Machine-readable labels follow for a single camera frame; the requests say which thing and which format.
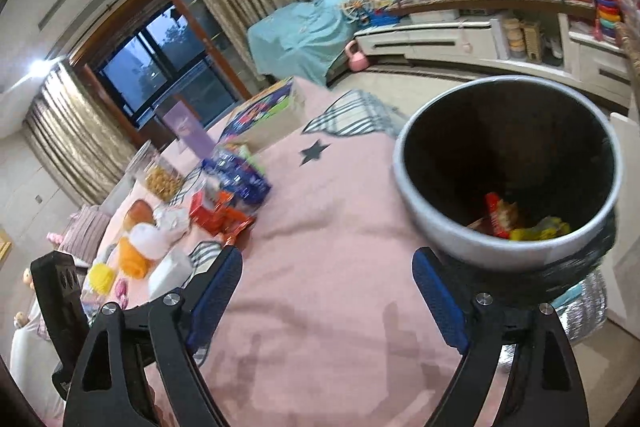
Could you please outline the yellow snack bag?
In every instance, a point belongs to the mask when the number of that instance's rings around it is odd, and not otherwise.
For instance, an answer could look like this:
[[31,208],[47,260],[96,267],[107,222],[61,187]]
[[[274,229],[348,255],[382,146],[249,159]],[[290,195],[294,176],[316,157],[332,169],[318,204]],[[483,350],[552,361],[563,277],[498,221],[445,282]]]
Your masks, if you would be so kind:
[[572,230],[570,225],[558,217],[545,217],[533,228],[513,229],[509,233],[509,239],[517,242],[548,241],[567,235]]

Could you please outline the orange red snack wrapper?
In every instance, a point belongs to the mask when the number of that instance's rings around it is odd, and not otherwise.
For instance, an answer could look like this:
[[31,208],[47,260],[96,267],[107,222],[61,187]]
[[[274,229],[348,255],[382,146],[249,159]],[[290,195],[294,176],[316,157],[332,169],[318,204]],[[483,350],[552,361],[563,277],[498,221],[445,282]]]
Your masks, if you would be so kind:
[[255,217],[235,208],[233,199],[228,191],[219,191],[214,198],[209,198],[204,190],[197,191],[191,198],[191,222],[211,236],[220,235],[224,245],[234,245],[238,236],[255,222]]

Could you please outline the blue snack bag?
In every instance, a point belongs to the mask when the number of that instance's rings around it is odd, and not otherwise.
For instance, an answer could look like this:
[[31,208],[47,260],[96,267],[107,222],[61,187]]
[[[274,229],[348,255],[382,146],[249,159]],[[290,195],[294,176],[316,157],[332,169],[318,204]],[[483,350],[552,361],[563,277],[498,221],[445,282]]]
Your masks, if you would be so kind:
[[212,157],[201,161],[201,167],[218,180],[221,190],[232,193],[246,205],[262,205],[271,191],[267,178],[233,150],[217,148]]

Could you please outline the red snack bag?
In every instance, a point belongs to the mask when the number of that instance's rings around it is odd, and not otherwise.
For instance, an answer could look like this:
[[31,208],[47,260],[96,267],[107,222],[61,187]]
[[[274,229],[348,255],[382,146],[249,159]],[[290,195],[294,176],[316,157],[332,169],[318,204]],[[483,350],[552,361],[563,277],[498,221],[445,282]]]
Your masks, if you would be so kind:
[[498,239],[510,239],[518,224],[518,205],[506,202],[496,193],[488,193],[485,209],[485,216],[472,222],[468,228]]

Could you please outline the white round trash bin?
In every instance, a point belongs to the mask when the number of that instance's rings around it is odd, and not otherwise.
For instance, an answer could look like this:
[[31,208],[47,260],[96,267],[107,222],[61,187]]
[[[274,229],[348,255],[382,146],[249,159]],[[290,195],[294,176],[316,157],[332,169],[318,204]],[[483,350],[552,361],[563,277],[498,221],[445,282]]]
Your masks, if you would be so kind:
[[[561,83],[504,75],[477,79],[426,103],[393,153],[399,193],[437,254],[500,272],[573,257],[614,215],[623,181],[620,142],[588,98]],[[570,234],[514,242],[471,229],[495,193],[525,225],[558,217]]]

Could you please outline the yellow round toy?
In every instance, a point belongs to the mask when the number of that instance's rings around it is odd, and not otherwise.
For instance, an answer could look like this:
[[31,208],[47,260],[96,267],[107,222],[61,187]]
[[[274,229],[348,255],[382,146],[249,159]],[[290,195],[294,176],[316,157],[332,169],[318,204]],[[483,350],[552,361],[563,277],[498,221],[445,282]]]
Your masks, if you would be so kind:
[[105,263],[95,263],[88,271],[91,289],[100,296],[107,296],[116,280],[116,271]]

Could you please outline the striped pillow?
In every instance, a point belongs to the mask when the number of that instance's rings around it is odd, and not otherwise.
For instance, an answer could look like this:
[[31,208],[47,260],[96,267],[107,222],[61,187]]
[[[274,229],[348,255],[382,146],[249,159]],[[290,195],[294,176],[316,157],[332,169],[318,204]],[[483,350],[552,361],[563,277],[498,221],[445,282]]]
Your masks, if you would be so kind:
[[111,217],[98,206],[82,207],[70,216],[58,251],[91,265],[110,221]]

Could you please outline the orange rolled towel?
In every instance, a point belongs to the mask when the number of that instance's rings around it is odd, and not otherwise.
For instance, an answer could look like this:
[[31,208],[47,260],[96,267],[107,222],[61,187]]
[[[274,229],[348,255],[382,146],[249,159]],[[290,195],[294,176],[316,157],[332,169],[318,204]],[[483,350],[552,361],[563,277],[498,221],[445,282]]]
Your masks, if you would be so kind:
[[149,272],[150,265],[151,262],[130,243],[128,237],[119,239],[118,266],[122,273],[135,280],[143,280]]

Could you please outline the apple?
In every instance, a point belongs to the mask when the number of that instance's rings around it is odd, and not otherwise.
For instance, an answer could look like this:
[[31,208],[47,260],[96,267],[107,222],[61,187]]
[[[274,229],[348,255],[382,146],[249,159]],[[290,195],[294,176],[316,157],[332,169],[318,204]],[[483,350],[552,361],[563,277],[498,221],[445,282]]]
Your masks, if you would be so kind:
[[129,233],[136,225],[146,223],[147,225],[155,225],[153,209],[148,202],[143,199],[135,200],[122,219],[122,229]]

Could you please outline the clear jar of snacks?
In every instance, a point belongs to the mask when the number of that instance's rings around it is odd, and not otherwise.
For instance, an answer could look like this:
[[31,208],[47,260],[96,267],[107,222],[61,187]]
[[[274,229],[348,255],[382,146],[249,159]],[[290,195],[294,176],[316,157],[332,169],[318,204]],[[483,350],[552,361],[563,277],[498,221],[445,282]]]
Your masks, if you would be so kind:
[[183,176],[163,158],[151,141],[146,141],[131,158],[126,173],[162,202],[170,202],[183,184]]

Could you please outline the pink bed blanket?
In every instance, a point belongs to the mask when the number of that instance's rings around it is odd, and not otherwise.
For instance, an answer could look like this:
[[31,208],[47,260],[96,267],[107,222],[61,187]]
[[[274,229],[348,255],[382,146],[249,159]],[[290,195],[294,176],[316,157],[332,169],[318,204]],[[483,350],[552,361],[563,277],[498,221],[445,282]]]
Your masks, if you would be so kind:
[[423,245],[393,139],[297,129],[258,156],[271,191],[201,372],[233,426],[422,426],[460,357],[412,277]]

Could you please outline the purple tumbler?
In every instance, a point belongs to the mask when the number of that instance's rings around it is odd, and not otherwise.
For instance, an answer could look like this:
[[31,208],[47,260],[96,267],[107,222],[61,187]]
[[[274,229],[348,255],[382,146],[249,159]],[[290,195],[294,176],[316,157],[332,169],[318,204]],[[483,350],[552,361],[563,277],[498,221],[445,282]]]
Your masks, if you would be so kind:
[[183,98],[171,96],[157,106],[155,113],[197,158],[205,159],[212,156],[216,143],[207,134],[198,115]]

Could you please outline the colourful puzzle box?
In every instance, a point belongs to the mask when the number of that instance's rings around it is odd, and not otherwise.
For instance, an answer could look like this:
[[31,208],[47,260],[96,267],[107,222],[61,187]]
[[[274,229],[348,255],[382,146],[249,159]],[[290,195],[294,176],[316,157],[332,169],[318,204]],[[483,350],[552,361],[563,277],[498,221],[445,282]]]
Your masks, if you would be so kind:
[[278,81],[238,106],[222,130],[219,142],[246,145],[252,153],[273,146],[305,120],[305,98],[293,77]]

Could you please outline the teal cloth cover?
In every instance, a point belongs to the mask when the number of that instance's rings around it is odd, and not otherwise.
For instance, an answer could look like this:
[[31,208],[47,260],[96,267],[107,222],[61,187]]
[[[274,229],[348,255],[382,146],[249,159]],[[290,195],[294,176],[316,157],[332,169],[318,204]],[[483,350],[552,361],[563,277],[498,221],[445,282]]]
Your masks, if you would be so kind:
[[324,86],[355,28],[342,0],[293,2],[250,26],[248,47],[258,74],[300,77]]

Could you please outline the white tv cabinet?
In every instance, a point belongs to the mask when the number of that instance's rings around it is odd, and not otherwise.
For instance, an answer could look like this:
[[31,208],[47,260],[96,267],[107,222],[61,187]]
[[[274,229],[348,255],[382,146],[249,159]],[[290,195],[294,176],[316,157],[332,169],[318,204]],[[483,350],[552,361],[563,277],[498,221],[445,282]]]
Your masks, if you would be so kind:
[[565,14],[416,13],[397,23],[357,31],[355,38],[370,57],[397,56],[536,76],[623,110],[632,99],[627,55],[611,39],[573,29]]

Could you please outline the pink kettlebell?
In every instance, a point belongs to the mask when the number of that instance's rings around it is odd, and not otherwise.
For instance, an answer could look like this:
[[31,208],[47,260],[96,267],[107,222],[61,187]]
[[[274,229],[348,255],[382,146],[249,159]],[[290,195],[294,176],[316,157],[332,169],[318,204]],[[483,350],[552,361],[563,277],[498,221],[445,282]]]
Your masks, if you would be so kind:
[[345,46],[344,52],[347,57],[348,67],[352,72],[363,72],[370,66],[367,55],[360,50],[356,40],[349,41]]

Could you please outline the toy ferris wheel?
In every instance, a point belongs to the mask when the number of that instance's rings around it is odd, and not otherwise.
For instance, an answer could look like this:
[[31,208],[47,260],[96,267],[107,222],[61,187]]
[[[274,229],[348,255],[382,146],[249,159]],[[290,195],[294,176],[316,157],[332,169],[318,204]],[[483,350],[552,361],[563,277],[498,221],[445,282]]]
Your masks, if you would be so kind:
[[349,23],[366,20],[373,11],[371,0],[342,0],[341,11]]

